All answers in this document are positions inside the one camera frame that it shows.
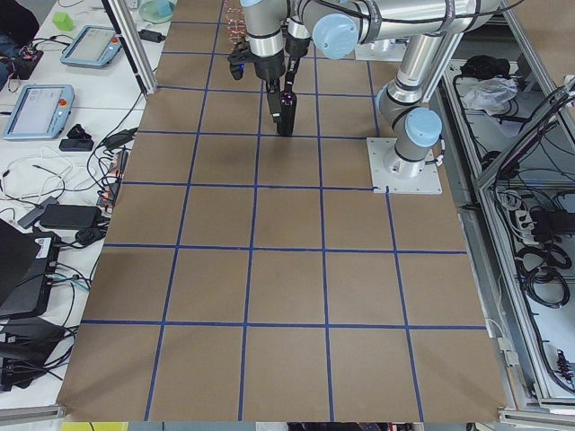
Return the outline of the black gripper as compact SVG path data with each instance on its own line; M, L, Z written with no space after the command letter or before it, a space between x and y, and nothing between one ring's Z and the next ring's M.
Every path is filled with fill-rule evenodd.
M296 73L299 68L300 58L290 57L285 66L285 55L279 52L271 57L255 57L253 63L255 74L266 82L266 97L270 115L275 124L281 122L281 82L280 78L285 75L285 92L293 92Z

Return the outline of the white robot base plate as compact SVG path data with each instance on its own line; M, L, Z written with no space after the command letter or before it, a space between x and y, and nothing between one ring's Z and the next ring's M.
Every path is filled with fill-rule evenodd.
M407 162L395 152L396 138L369 137L372 189L379 194L440 195L442 186L431 149L424 160Z

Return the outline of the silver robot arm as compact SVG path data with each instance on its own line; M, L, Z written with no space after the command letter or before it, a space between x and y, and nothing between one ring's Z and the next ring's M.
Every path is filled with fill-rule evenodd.
M293 80L311 45L341 59L358 45L406 38L396 77L383 89L379 112L391 127L406 125L441 43L484 25L497 1L243 1L246 37L228 57L234 79L251 64L265 83L270 115L282 136L293 133Z

